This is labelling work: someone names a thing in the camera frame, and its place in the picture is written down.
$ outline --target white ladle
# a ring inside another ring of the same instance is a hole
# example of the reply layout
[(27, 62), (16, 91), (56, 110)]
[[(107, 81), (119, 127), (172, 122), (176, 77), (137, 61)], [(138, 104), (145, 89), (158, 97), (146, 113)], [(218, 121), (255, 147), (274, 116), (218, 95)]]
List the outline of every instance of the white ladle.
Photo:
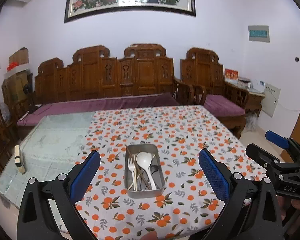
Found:
[(152, 154), (151, 153), (140, 152), (137, 155), (138, 165), (146, 171), (152, 190), (156, 190), (157, 187), (155, 186), (154, 180), (153, 180), (151, 172), (150, 172), (151, 162), (152, 162)]

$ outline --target stainless steel container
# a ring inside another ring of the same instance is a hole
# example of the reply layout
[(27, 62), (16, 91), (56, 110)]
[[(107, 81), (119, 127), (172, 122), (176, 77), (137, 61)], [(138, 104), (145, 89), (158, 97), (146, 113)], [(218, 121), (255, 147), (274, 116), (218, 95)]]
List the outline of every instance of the stainless steel container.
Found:
[[(127, 147), (127, 149), (129, 149), (129, 151), (132, 155), (137, 155), (139, 152), (148, 152), (148, 153), (153, 154), (154, 158), (152, 159), (150, 167), (157, 165), (159, 168), (158, 171), (153, 173), (153, 175), (152, 175), (153, 180), (157, 186), (156, 190), (149, 190), (143, 183), (141, 177), (137, 180), (138, 189), (139, 189), (140, 182), (142, 182), (141, 188), (142, 189), (146, 188), (146, 190), (134, 191), (133, 187), (130, 190), (128, 190), (129, 186), (133, 183), (133, 180), (132, 180), (131, 171), (128, 168), (128, 158), (130, 157), (130, 155), (129, 155), (128, 151), (126, 150), (125, 169), (124, 169), (124, 186), (127, 189), (128, 196), (131, 198), (150, 198), (150, 197), (157, 197), (157, 196), (162, 195), (164, 186), (165, 186), (165, 180), (164, 180), (164, 176), (163, 176), (162, 169), (160, 166), (160, 158), (159, 158), (157, 147), (154, 144), (136, 144), (136, 145), (129, 145)], [(148, 180), (148, 176), (147, 176), (146, 172), (141, 167), (139, 167), (139, 168), (143, 174), (143, 177), (146, 180)]]

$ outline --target purple seat cushion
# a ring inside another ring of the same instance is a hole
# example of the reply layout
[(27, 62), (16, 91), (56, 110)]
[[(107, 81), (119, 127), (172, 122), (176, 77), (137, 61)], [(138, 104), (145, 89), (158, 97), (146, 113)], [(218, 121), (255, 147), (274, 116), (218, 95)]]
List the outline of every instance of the purple seat cushion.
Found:
[(35, 126), (46, 115), (74, 114), (84, 112), (95, 112), (97, 110), (114, 110), (139, 107), (179, 106), (178, 102), (170, 93), (121, 97), (121, 98), (100, 98), (81, 101), (68, 101), (41, 106), (33, 114), (29, 114), (19, 126)]
[(239, 116), (245, 114), (243, 108), (221, 95), (207, 95), (203, 106), (215, 117)]

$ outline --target silver screw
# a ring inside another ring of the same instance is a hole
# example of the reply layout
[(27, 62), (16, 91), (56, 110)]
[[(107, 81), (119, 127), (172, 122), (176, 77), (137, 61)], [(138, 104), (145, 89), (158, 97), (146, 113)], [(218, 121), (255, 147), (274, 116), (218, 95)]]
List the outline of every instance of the silver screw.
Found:
[(29, 179), (29, 183), (30, 183), (30, 184), (34, 184), (34, 183), (35, 183), (35, 178)]
[(271, 180), (268, 177), (265, 177), (263, 180), (265, 181), (266, 184), (270, 184), (271, 182)]
[(242, 178), (242, 175), (240, 173), (237, 173), (237, 172), (235, 174), (233, 174), (233, 176), (234, 176), (235, 179), (241, 179)]
[(66, 178), (66, 174), (62, 173), (58, 176), (58, 180), (64, 180)]

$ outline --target plastic fork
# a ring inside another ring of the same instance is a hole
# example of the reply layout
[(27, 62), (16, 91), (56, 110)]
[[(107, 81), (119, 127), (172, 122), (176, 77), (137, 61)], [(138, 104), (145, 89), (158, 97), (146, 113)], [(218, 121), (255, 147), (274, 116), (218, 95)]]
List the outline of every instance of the plastic fork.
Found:
[(132, 158), (128, 158), (128, 168), (132, 173), (132, 181), (133, 181), (133, 189), (136, 190), (137, 189), (137, 182), (136, 182), (136, 177), (134, 174), (134, 170), (135, 170), (135, 165), (132, 161)]

